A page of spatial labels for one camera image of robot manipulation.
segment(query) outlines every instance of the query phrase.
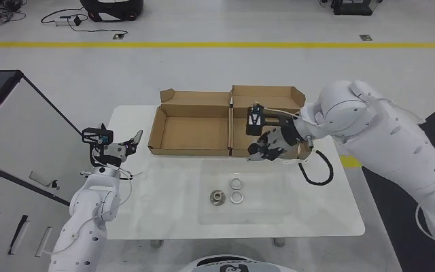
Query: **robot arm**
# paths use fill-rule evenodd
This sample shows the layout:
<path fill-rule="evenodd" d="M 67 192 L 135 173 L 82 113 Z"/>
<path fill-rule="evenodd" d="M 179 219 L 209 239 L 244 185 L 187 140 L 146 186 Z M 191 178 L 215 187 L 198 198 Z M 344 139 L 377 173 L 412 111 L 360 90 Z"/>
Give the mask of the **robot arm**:
<path fill-rule="evenodd" d="M 435 148 L 410 114 L 367 83 L 339 81 L 298 114 L 261 105 L 248 111 L 247 134 L 261 134 L 266 118 L 278 128 L 250 145 L 250 160 L 274 160 L 295 144 L 327 135 L 371 171 L 397 183 L 420 203 L 430 229 L 435 226 Z"/>
<path fill-rule="evenodd" d="M 90 173 L 82 172 L 87 180 L 71 200 L 71 218 L 62 228 L 54 251 L 46 252 L 52 255 L 50 272 L 97 269 L 107 239 L 105 223 L 115 219 L 119 206 L 129 198 L 128 195 L 120 204 L 120 174 L 123 172 L 120 165 L 136 152 L 142 131 L 124 143 L 112 143 L 113 132 L 103 125 L 101 129 L 85 129 L 82 135 L 83 142 L 90 144 L 94 168 Z M 93 186 L 104 189 L 96 190 Z"/>

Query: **open cardboard box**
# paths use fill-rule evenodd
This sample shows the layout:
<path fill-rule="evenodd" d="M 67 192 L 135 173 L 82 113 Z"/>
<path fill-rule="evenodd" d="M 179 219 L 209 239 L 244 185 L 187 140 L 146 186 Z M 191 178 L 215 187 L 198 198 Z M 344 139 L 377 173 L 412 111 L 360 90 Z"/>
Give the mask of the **open cardboard box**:
<path fill-rule="evenodd" d="M 160 92 L 148 148 L 154 155 L 228 156 L 230 93 Z"/>
<path fill-rule="evenodd" d="M 160 92 L 148 148 L 155 155 L 248 157 L 257 137 L 246 135 L 247 108 L 257 102 L 296 113 L 305 96 L 292 86 L 233 86 L 231 92 Z M 310 151 L 302 146 L 300 157 Z M 297 148 L 284 158 L 296 158 Z"/>
<path fill-rule="evenodd" d="M 231 150 L 234 157 L 248 157 L 248 146 L 258 137 L 246 135 L 247 108 L 259 103 L 271 109 L 280 109 L 295 114 L 305 104 L 305 95 L 293 86 L 240 86 L 234 85 L 232 95 L 232 139 Z M 263 133 L 272 130 L 265 126 Z M 302 145 L 300 157 L 310 154 L 307 144 Z M 288 150 L 282 158 L 296 158 L 297 147 Z"/>

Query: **power strip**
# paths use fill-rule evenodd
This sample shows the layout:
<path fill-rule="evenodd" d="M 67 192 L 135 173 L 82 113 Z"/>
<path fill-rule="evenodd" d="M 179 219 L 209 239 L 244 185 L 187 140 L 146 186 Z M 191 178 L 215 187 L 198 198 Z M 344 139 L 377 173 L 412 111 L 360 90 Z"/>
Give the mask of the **power strip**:
<path fill-rule="evenodd" d="M 59 18 L 54 19 L 54 23 L 56 24 L 57 27 L 63 27 L 69 25 L 79 26 L 82 23 L 82 20 L 80 20 L 79 16 L 77 15 L 61 16 Z"/>

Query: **floor tape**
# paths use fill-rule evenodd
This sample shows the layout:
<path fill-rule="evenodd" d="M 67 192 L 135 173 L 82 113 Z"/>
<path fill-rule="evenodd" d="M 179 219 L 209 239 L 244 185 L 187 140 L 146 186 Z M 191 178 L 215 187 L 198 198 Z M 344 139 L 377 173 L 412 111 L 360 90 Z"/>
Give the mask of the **floor tape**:
<path fill-rule="evenodd" d="M 0 41 L 0 48 L 435 48 L 435 43 L 250 41 Z"/>
<path fill-rule="evenodd" d="M 340 155 L 340 160 L 344 168 L 357 168 L 362 166 L 359 160 L 352 156 Z"/>

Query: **white floor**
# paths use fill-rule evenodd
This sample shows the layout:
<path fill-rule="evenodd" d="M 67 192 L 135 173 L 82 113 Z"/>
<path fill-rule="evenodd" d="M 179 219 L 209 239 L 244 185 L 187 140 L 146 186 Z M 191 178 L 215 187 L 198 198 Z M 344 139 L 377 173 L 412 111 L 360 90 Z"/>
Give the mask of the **white floor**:
<path fill-rule="evenodd" d="M 435 42 L 435 1 L 384 0 L 371 17 L 336 17 L 317 0 L 145 0 L 136 22 L 83 29 L 126 29 L 124 41 Z M 29 0 L 27 18 L 0 26 L 0 41 L 111 41 L 42 25 L 42 16 L 79 1 Z M 316 100 L 337 79 L 370 82 L 421 117 L 435 111 L 435 49 L 339 48 L 0 48 L 0 69 L 21 69 L 79 129 L 108 122 L 119 105 L 159 103 L 158 91 L 228 91 L 233 84 L 293 85 Z M 360 169 L 346 169 L 366 233 L 361 237 L 109 241 L 98 271 L 177 271 L 195 258 L 240 254 L 299 271 L 400 271 Z"/>

